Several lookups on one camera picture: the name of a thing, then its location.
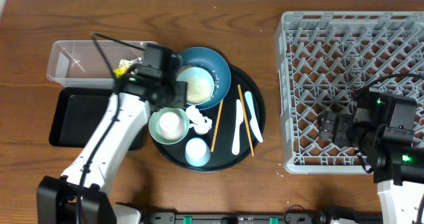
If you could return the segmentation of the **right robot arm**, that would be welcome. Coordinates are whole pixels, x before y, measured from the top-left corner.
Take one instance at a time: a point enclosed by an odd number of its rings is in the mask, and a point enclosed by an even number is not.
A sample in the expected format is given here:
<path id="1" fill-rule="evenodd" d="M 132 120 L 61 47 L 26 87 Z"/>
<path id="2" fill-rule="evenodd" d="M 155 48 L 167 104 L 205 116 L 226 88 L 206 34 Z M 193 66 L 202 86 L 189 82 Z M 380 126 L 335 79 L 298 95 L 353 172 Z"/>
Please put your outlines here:
<path id="1" fill-rule="evenodd" d="M 383 223 L 422 223 L 423 149 L 413 145 L 417 102 L 372 87 L 358 91 L 354 101 L 353 114 L 318 116 L 319 139 L 356 149 L 378 186 Z"/>

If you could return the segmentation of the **light blue bowl with rice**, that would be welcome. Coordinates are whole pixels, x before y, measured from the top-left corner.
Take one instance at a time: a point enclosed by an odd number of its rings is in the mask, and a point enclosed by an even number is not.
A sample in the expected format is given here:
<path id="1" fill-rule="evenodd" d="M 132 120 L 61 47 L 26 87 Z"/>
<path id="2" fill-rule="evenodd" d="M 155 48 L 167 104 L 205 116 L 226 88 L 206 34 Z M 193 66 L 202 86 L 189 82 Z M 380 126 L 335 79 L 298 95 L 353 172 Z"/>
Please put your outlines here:
<path id="1" fill-rule="evenodd" d="M 214 90 L 211 74 L 199 67 L 184 69 L 177 77 L 179 82 L 187 82 L 186 100 L 190 105 L 200 105 L 208 101 Z"/>

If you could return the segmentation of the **white tissue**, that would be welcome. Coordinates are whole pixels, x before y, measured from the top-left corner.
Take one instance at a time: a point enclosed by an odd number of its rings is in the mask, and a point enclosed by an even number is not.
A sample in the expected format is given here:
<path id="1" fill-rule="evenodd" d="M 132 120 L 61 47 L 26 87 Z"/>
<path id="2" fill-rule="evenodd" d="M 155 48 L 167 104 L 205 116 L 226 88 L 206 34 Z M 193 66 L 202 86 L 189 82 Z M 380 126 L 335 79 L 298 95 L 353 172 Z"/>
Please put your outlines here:
<path id="1" fill-rule="evenodd" d="M 205 135 L 212 127 L 212 120 L 207 116 L 203 116 L 195 105 L 190 105 L 185 111 L 188 119 L 191 121 L 190 128 L 199 135 Z"/>

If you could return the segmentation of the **light blue cup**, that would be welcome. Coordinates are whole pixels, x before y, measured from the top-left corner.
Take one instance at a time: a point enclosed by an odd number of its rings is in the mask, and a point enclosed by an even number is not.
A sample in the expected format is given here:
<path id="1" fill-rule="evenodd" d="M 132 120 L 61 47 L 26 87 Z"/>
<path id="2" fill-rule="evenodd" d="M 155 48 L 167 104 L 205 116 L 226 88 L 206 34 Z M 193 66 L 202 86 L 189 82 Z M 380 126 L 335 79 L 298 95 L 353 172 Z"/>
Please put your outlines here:
<path id="1" fill-rule="evenodd" d="M 201 167 L 208 163 L 211 151 L 207 143 L 201 138 L 190 139 L 185 146 L 185 159 L 188 164 Z"/>

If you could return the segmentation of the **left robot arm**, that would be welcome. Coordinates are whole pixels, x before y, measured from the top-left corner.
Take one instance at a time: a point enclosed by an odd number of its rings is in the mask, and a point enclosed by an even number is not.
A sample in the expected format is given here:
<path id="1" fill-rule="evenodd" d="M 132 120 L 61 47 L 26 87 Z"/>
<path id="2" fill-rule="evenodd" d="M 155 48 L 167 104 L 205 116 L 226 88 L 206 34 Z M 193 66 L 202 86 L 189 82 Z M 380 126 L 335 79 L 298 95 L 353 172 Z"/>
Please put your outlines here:
<path id="1" fill-rule="evenodd" d="M 119 166 L 153 111 L 182 108 L 187 86 L 176 79 L 182 60 L 169 48 L 147 44 L 143 61 L 115 76 L 102 120 L 79 156 L 59 178 L 45 176 L 36 191 L 39 223 L 142 223 L 142 211 L 112 205 Z"/>

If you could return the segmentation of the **yellow foil snack wrapper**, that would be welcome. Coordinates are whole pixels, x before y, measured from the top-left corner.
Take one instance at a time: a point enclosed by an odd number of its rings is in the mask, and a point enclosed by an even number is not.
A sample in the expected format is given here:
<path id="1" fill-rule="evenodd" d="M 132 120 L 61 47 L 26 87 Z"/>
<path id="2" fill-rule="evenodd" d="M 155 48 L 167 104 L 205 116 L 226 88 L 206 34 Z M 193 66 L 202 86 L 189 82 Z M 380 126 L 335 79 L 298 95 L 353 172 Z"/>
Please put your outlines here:
<path id="1" fill-rule="evenodd" d="M 140 64 L 143 57 L 138 57 L 134 60 L 121 60 L 119 66 L 113 70 L 113 73 L 119 78 L 125 74 L 129 68 L 134 64 Z"/>

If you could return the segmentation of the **white paper cup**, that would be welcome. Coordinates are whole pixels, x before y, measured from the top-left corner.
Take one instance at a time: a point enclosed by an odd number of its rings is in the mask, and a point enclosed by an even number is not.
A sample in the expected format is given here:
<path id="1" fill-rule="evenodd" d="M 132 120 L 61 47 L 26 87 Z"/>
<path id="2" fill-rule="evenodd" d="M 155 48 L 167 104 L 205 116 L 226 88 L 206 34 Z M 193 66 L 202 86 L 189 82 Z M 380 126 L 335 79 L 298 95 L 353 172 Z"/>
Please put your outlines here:
<path id="1" fill-rule="evenodd" d="M 184 123 L 174 112 L 165 112 L 159 120 L 160 132 L 167 140 L 179 139 L 185 131 Z"/>

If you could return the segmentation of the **mint green bowl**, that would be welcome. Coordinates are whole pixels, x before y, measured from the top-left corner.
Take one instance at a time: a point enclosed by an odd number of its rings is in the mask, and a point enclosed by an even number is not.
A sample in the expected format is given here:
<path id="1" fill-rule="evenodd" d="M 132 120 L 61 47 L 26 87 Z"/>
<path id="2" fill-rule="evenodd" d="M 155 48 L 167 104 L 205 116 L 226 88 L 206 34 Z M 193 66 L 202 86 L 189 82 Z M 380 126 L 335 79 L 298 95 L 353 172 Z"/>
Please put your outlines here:
<path id="1" fill-rule="evenodd" d="M 176 140 L 167 140 L 162 136 L 160 132 L 160 126 L 159 126 L 160 116 L 163 113 L 169 112 L 169 111 L 176 113 L 184 123 L 184 128 L 185 128 L 184 134 L 179 139 L 176 139 Z M 148 123 L 148 129 L 149 129 L 150 135 L 156 142 L 159 142 L 165 145 L 176 144 L 177 142 L 180 142 L 187 135 L 189 131 L 189 119 L 186 115 L 186 112 L 183 109 L 165 107 L 152 114 Z"/>

